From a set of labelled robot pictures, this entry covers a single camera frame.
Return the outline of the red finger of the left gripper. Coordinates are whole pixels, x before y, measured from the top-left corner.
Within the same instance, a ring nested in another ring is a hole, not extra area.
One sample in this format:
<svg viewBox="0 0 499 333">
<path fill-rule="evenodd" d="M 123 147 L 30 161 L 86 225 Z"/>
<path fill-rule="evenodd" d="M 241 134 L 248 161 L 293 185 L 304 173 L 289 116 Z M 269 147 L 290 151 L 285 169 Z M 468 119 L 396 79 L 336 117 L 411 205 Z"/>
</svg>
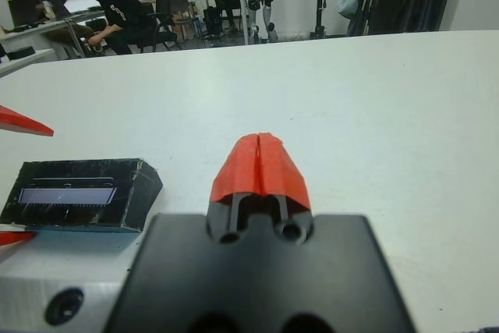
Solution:
<svg viewBox="0 0 499 333">
<path fill-rule="evenodd" d="M 3 130 L 39 136 L 54 136 L 54 130 L 41 122 L 37 122 L 4 106 L 1 106 L 0 112 L 0 123 Z"/>
<path fill-rule="evenodd" d="M 0 247 L 31 240 L 35 236 L 35 232 L 0 232 Z"/>
</svg>

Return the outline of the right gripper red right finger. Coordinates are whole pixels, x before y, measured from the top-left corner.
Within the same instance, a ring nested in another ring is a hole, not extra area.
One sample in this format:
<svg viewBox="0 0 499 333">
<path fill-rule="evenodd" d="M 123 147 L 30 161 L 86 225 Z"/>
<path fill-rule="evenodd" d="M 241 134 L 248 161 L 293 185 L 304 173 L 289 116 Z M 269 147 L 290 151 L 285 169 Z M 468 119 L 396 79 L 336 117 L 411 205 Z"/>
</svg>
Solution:
<svg viewBox="0 0 499 333">
<path fill-rule="evenodd" d="M 304 243 L 313 226 L 305 179 L 276 136 L 260 133 L 258 146 L 261 192 L 275 206 L 275 231 L 286 242 Z"/>
</svg>

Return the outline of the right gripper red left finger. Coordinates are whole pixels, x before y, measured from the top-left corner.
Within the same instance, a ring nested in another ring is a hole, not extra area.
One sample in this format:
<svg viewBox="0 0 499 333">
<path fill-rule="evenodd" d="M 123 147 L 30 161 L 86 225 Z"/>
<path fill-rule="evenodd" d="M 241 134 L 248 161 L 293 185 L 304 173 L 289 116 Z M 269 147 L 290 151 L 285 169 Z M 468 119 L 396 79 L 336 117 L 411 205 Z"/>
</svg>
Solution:
<svg viewBox="0 0 499 333">
<path fill-rule="evenodd" d="M 246 226 L 243 200 L 260 192 L 257 177 L 258 135 L 241 137 L 215 177 L 207 211 L 213 240 L 222 242 L 239 235 Z"/>
</svg>

